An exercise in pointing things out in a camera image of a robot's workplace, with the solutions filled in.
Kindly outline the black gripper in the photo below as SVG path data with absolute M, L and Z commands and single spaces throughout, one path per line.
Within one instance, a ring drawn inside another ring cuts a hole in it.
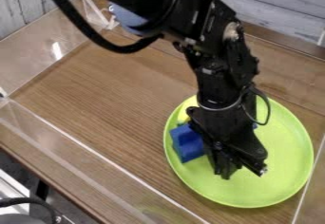
M 187 115 L 190 128 L 203 137 L 212 173 L 228 180 L 245 167 L 261 177 L 266 172 L 267 151 L 255 135 L 253 123 L 238 109 L 223 113 L 191 106 Z

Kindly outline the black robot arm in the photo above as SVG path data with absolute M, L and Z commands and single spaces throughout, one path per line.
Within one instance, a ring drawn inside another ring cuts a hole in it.
M 254 84 L 259 59 L 245 43 L 242 23 L 220 0 L 108 0 L 113 15 L 140 37 L 162 36 L 187 58 L 195 74 L 196 105 L 187 108 L 188 128 L 202 141 L 212 171 L 227 179 L 247 168 L 267 171 L 267 152 L 255 135 Z

